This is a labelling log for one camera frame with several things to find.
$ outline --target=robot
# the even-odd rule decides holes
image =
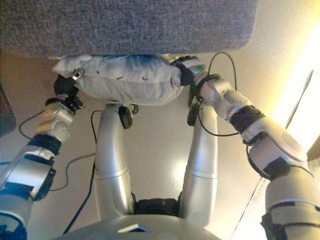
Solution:
[[[101,221],[57,239],[217,240],[204,229],[217,191],[217,136],[209,133],[217,132],[217,115],[241,135],[252,168],[270,180],[261,223],[268,239],[320,238],[320,193],[299,143],[227,80],[208,74],[196,57],[181,57],[172,65],[180,69],[181,82],[195,83],[201,101],[193,107],[198,114],[188,120],[194,132],[178,201],[136,202],[122,144],[123,131],[132,124],[131,112],[121,102],[110,102],[101,114],[94,164]],[[77,69],[70,78],[58,78],[56,97],[47,100],[35,136],[0,177],[1,239],[27,238],[33,201],[48,193],[55,176],[54,161],[71,134],[75,112],[82,107],[74,84],[83,74],[83,69]]]

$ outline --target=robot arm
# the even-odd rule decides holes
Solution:
[[[195,79],[203,100],[252,146],[251,166],[271,181],[261,223],[268,239],[319,237],[320,193],[299,143],[219,75],[203,71]]]
[[[56,174],[52,166],[70,136],[76,109],[82,107],[73,86],[82,74],[78,69],[72,78],[59,76],[54,86],[56,97],[47,100],[35,136],[1,174],[0,234],[4,239],[27,238],[32,203],[47,195]]]

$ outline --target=bright light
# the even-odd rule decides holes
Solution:
[[[293,72],[284,88],[281,99],[272,117],[285,126],[292,109],[295,107],[304,88],[305,81],[312,69],[320,68],[320,23],[316,26],[302,54],[297,59]]]
[[[308,151],[320,135],[320,68],[310,83],[290,122],[288,131]]]
[[[298,102],[307,77],[313,70],[312,78],[306,88],[298,108],[288,126],[290,134],[307,151],[320,135],[320,23],[315,28],[311,38],[294,71],[289,78],[282,98],[277,103],[273,118],[285,126],[292,110]],[[259,222],[265,212],[265,192],[268,181],[264,178],[258,184],[253,198],[245,209],[243,218],[239,222],[232,240],[266,239],[264,229]]]

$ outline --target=cable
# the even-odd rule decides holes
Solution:
[[[210,75],[211,64],[212,64],[213,60],[215,59],[215,57],[218,56],[219,54],[224,54],[230,59],[232,67],[233,67],[234,89],[238,90],[237,89],[236,66],[235,66],[235,63],[234,63],[234,60],[232,59],[232,57],[228,53],[226,53],[225,51],[218,51],[215,55],[213,55],[213,57],[211,58],[210,64],[209,64],[208,76]]]
[[[95,131],[95,127],[94,127],[93,117],[94,117],[94,114],[96,112],[102,112],[102,111],[101,110],[95,110],[91,114],[91,127],[92,127],[92,131],[93,131],[93,136],[94,136],[95,143],[97,143],[97,136],[96,136],[96,131]]]
[[[25,138],[30,139],[30,140],[32,139],[31,137],[25,135],[25,134],[22,132],[22,129],[21,129],[21,128],[22,128],[23,124],[25,124],[26,122],[28,122],[28,121],[30,121],[31,119],[35,118],[36,116],[39,116],[39,115],[42,114],[44,111],[45,111],[45,110],[42,110],[42,111],[36,113],[36,114],[33,115],[32,117],[29,117],[28,119],[24,120],[24,121],[19,125],[19,132],[21,133],[22,136],[24,136]]]
[[[93,153],[89,153],[89,154],[85,154],[85,155],[82,155],[82,156],[78,156],[76,158],[74,158],[73,160],[71,160],[70,162],[68,162],[67,166],[66,166],[66,169],[65,169],[65,178],[66,178],[66,183],[62,186],[62,187],[59,187],[59,188],[56,188],[56,189],[50,189],[49,191],[51,192],[54,192],[54,191],[59,191],[59,190],[62,190],[64,188],[66,188],[69,184],[69,178],[68,178],[68,168],[70,166],[70,164],[80,160],[80,159],[85,159],[85,158],[88,158],[88,157],[91,157],[91,156],[94,156],[96,155],[95,152]]]
[[[237,90],[238,87],[237,87],[237,75],[236,75],[236,66],[235,66],[235,63],[234,63],[234,60],[232,59],[232,57],[224,52],[224,51],[218,51],[215,55],[213,55],[213,57],[211,58],[211,61],[210,61],[210,64],[209,64],[209,69],[208,69],[208,76],[210,75],[210,69],[211,69],[211,65],[212,65],[212,62],[213,60],[215,59],[216,56],[218,56],[219,54],[224,54],[226,55],[231,63],[232,63],[232,67],[233,67],[233,74],[234,74],[234,89]],[[235,132],[235,133],[229,133],[229,134],[217,134],[217,133],[213,133],[213,132],[210,132],[203,124],[201,118],[200,118],[200,107],[201,107],[201,104],[203,103],[203,99],[201,100],[200,102],[200,105],[199,105],[199,108],[198,108],[198,118],[199,118],[199,122],[201,124],[201,126],[203,127],[203,129],[210,135],[213,135],[213,136],[216,136],[216,137],[230,137],[230,136],[234,136],[234,135],[238,135],[239,133],[238,132]]]
[[[92,112],[91,114],[91,127],[92,127],[92,132],[93,132],[93,136],[94,136],[94,140],[95,143],[97,143],[97,136],[96,136],[96,131],[95,131],[95,127],[94,127],[94,123],[93,123],[93,116],[96,112],[102,112],[101,110],[95,110]],[[93,182],[94,182],[94,175],[95,175],[95,161],[93,162],[93,166],[92,166],[92,173],[91,173],[91,179],[90,179],[90,185],[89,185],[89,190],[88,190],[88,194],[86,195],[85,199],[83,200],[81,206],[79,207],[79,209],[76,211],[74,217],[72,218],[71,222],[68,224],[68,226],[66,227],[66,229],[64,230],[63,234],[66,234],[67,232],[69,232],[70,228],[73,226],[73,224],[75,223],[75,221],[77,220],[79,214],[81,213],[82,209],[84,208],[84,206],[86,205],[91,191],[92,191],[92,186],[93,186]]]
[[[201,126],[203,127],[203,129],[210,135],[213,135],[213,136],[217,136],[217,137],[230,137],[230,136],[234,136],[234,135],[238,135],[239,133],[238,132],[235,132],[235,133],[230,133],[230,134],[217,134],[217,133],[213,133],[213,132],[210,132],[203,124],[201,118],[200,118],[200,107],[201,107],[201,104],[203,103],[204,101],[202,100],[200,102],[200,105],[199,105],[199,108],[198,108],[198,118],[199,118],[199,122],[201,124]]]

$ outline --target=gray cushion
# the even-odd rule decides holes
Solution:
[[[1,48],[26,56],[237,49],[258,0],[1,0]]]

